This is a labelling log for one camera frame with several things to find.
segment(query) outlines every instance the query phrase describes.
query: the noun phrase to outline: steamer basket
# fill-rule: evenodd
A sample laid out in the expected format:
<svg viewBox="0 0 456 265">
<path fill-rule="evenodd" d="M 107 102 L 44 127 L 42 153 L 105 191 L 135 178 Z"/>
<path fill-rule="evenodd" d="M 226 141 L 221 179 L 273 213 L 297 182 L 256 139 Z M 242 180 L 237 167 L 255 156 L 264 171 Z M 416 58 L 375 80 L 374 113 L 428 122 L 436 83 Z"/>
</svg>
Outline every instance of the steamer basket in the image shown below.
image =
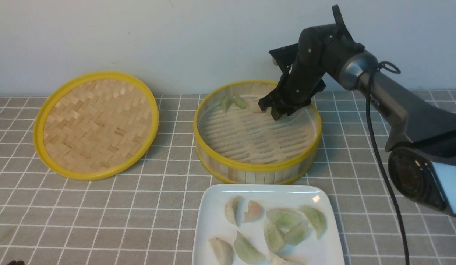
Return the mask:
<svg viewBox="0 0 456 265">
<path fill-rule="evenodd" d="M 194 117 L 195 145 L 203 166 L 225 183 L 291 184 L 312 165 L 321 136 L 321 118 L 314 104 L 274 121 L 270 110 L 255 113 L 258 100 L 275 82 L 243 81 L 208 95 Z M 224 113 L 220 102 L 240 96 L 246 109 L 234 104 Z"/>
</svg>

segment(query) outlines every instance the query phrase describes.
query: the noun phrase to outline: white plate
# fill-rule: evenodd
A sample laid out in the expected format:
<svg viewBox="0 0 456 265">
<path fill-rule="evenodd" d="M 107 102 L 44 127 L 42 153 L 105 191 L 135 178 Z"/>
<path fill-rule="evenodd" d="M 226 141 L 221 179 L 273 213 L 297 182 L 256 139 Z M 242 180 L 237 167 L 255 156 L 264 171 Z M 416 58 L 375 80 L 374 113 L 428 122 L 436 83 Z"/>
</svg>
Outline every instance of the white plate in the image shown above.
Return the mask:
<svg viewBox="0 0 456 265">
<path fill-rule="evenodd" d="M 226 202 L 235 196 L 243 196 L 238 205 L 239 227 L 229 223 L 224 214 Z M 262 218 L 253 223 L 241 223 L 249 200 L 260 203 L 264 210 L 270 208 L 298 209 L 302 205 L 314 206 L 326 216 L 327 230 L 320 240 L 310 224 L 310 235 L 299 245 L 286 246 L 279 255 L 286 260 L 306 265 L 344 265 L 339 232 L 336 219 L 332 212 L 327 195 L 312 186 L 292 185 L 246 185 L 221 184 L 208 188 L 203 194 L 195 231 L 194 255 L 192 265 L 218 265 L 211 249 L 209 239 L 220 237 L 231 245 L 236 239 L 236 231 L 240 231 L 250 243 L 266 256 L 266 261 L 259 265 L 270 264 L 269 251 L 264 240 Z M 234 255 L 233 265 L 245 265 L 238 256 Z"/>
</svg>

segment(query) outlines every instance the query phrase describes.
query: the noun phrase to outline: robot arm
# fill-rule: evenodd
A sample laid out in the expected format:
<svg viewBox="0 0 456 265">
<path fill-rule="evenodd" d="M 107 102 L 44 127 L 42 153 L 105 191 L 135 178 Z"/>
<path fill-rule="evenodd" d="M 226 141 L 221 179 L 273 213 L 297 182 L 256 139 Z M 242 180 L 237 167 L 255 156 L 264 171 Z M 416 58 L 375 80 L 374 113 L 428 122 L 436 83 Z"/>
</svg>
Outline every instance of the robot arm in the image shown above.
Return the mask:
<svg viewBox="0 0 456 265">
<path fill-rule="evenodd" d="M 282 76 L 259 107 L 270 107 L 273 119 L 309 105 L 326 87 L 325 73 L 344 89 L 368 95 L 370 70 L 378 61 L 354 42 L 339 7 L 332 10 L 335 24 L 307 28 L 298 44 L 269 52 Z M 385 150 L 391 151 L 388 171 L 396 188 L 416 203 L 456 216 L 456 114 L 427 104 L 381 72 L 374 74 L 370 103 L 391 125 Z"/>
</svg>

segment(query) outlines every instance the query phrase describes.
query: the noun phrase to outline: bamboo steamer lid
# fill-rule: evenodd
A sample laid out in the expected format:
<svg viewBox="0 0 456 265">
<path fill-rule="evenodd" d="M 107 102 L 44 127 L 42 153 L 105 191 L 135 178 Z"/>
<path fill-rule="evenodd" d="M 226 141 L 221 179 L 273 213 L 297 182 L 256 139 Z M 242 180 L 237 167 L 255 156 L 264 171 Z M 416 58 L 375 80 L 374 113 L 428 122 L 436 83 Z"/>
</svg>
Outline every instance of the bamboo steamer lid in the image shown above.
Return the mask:
<svg viewBox="0 0 456 265">
<path fill-rule="evenodd" d="M 228 84 L 207 96 L 194 117 L 196 148 L 203 166 L 225 183 L 287 184 L 312 165 L 321 135 L 321 118 L 314 104 L 274 121 L 260 113 L 258 100 L 276 83 L 244 81 Z M 246 109 L 221 100 L 239 95 Z"/>
<path fill-rule="evenodd" d="M 98 72 L 68 82 L 46 100 L 33 140 L 56 173 L 97 180 L 135 164 L 154 140 L 158 122 L 154 96 L 141 81 Z"/>
</svg>

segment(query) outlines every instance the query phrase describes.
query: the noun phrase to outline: tiled countertop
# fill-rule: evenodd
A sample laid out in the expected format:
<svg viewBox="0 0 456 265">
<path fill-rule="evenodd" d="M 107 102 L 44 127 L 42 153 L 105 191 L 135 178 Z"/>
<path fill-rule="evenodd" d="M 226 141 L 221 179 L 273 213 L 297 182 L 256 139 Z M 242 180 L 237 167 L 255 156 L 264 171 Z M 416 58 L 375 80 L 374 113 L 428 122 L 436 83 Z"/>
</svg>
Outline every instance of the tiled countertop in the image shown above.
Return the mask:
<svg viewBox="0 0 456 265">
<path fill-rule="evenodd" d="M 456 91 L 419 96 L 456 112 Z M 198 161 L 192 119 L 203 96 L 158 97 L 147 155 L 117 177 L 80 182 L 35 154 L 32 122 L 44 98 L 0 98 L 0 265 L 189 265 L 203 191 L 219 182 Z M 365 101 L 322 92 L 317 160 L 296 184 L 323 189 L 336 213 L 346 264 L 404 264 L 389 196 L 366 137 Z M 379 146 L 389 127 L 372 113 Z M 456 218 L 398 195 L 413 265 L 456 265 Z"/>
</svg>

